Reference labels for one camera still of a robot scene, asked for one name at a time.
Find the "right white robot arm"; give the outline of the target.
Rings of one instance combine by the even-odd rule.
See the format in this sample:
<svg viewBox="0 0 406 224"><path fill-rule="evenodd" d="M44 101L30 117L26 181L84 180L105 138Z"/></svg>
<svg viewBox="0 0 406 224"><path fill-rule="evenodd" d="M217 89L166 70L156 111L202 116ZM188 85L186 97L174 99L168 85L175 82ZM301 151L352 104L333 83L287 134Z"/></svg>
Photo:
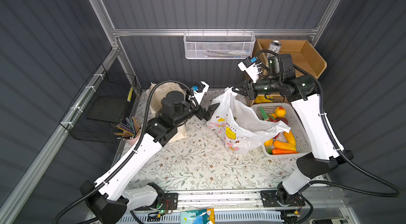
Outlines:
<svg viewBox="0 0 406 224"><path fill-rule="evenodd" d="M299 116L308 135L311 152L297 159L297 168L279 185L277 201L287 206L313 184L325 184L348 191L375 197L395 198L402 193L396 185L388 182L352 162L353 153L340 144L328 121L324 109L324 92L321 83L310 73L292 62L290 54L270 54L267 66L257 57L245 58L238 64L241 71L248 74L249 80L233 87L233 91L250 100L258 95L280 94L286 97ZM358 172L392 189L392 192L374 192L351 188L329 181L315 180L315 177L347 163Z"/></svg>

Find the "white plastic grocery bag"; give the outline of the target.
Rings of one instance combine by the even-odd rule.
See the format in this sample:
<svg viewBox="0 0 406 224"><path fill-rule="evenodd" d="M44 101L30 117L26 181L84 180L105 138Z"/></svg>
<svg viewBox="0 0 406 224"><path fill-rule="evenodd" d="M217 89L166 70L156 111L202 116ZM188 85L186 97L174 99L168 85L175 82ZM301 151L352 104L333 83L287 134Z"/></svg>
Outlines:
<svg viewBox="0 0 406 224"><path fill-rule="evenodd" d="M207 127L215 130L225 147L243 155L257 149L291 128L284 122L260 120L255 111L236 99L237 93L226 88L211 103L217 104Z"/></svg>

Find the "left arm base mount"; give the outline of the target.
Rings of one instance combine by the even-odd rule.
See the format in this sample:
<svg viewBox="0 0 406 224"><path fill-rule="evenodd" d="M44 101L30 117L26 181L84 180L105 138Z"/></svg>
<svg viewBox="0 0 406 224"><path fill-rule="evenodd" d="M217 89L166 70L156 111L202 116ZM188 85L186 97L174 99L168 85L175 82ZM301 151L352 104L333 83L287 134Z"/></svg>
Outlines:
<svg viewBox="0 0 406 224"><path fill-rule="evenodd" d="M150 206L136 208L135 211L141 210L176 210L178 205L178 193L158 194L156 200Z"/></svg>

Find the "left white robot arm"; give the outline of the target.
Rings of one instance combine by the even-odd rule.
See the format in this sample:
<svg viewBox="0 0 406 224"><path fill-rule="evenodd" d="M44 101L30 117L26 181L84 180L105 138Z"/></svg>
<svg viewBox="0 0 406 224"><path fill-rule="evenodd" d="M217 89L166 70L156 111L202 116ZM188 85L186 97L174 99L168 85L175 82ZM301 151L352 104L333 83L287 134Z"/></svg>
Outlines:
<svg viewBox="0 0 406 224"><path fill-rule="evenodd" d="M188 87L183 94L171 91L161 100L162 108L149 119L144 115L138 141L104 175L95 182L86 181L80 188L81 198L61 210L53 222L57 224L70 210L85 202L95 215L87 221L91 224L100 221L103 224L116 224L127 212L139 207L157 208L163 201L163 190L155 183L149 183L141 189L127 190L126 187L146 162L159 152L177 134L178 127L192 117L209 120L217 109L212 105L208 109L201 106L209 85L204 81Z"/></svg>

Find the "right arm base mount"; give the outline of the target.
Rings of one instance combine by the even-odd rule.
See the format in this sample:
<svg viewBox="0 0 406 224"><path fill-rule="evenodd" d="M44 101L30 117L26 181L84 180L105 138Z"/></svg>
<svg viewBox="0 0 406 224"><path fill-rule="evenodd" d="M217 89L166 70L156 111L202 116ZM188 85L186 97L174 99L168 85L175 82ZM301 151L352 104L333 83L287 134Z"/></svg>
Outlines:
<svg viewBox="0 0 406 224"><path fill-rule="evenodd" d="M299 194L290 195L283 190L262 190L260 197L263 206L266 208L272 207L303 207L306 202Z"/></svg>

